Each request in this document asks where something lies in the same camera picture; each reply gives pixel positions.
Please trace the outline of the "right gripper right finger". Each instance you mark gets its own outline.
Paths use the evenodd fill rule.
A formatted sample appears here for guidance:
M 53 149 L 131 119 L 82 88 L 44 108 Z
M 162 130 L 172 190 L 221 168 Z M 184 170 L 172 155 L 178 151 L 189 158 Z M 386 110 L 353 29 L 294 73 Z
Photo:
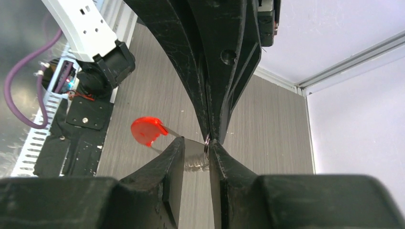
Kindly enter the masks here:
M 402 229 L 387 189 L 364 175 L 258 175 L 208 145 L 217 229 Z

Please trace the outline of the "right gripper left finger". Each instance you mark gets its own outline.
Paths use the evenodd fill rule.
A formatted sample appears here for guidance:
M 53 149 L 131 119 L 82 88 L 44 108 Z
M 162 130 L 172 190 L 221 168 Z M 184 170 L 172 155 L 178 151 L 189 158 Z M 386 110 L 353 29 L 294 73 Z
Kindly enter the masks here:
M 132 174 L 7 178 L 0 182 L 3 229 L 176 229 L 185 139 L 175 138 Z

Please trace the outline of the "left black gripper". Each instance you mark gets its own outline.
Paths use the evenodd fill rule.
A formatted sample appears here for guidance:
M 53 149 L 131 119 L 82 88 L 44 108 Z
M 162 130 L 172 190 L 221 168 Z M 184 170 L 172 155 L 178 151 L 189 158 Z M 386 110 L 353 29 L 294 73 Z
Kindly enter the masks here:
M 273 45 L 281 0 L 191 0 L 189 5 L 207 66 L 209 135 L 223 143 L 232 113 L 231 93 L 242 77 L 252 75 L 247 66 L 258 64 L 260 42 L 262 47 Z

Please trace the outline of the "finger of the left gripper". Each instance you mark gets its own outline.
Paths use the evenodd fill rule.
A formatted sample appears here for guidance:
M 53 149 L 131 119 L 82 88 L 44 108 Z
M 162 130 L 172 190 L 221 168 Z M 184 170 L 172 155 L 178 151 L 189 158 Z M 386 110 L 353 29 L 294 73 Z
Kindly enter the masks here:
M 127 0 L 161 45 L 194 107 L 203 137 L 209 134 L 206 69 L 201 36 L 187 0 Z

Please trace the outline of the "silver split keyring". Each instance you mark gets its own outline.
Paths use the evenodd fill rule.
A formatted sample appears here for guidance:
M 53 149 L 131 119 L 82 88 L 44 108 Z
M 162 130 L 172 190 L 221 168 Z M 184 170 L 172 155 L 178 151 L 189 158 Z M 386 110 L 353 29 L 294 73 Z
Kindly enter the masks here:
M 210 143 L 210 134 L 208 133 L 204 141 L 204 156 L 209 160 L 209 143 Z

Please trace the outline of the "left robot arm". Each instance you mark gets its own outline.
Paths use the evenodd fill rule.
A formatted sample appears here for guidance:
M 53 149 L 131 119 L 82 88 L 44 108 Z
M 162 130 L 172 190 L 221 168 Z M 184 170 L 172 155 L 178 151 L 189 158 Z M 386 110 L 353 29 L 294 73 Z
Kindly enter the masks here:
M 279 0 L 128 0 L 159 42 L 192 104 L 203 137 L 223 143 L 235 108 L 273 45 Z M 85 92 L 106 96 L 135 69 L 135 58 L 90 0 L 46 0 L 84 70 Z

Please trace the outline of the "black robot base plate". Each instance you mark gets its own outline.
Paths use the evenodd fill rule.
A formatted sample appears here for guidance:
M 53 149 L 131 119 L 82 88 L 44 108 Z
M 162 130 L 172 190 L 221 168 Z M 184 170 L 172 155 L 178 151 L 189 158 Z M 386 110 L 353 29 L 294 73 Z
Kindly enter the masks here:
M 94 177 L 113 111 L 108 97 L 76 97 L 59 104 L 33 174 Z

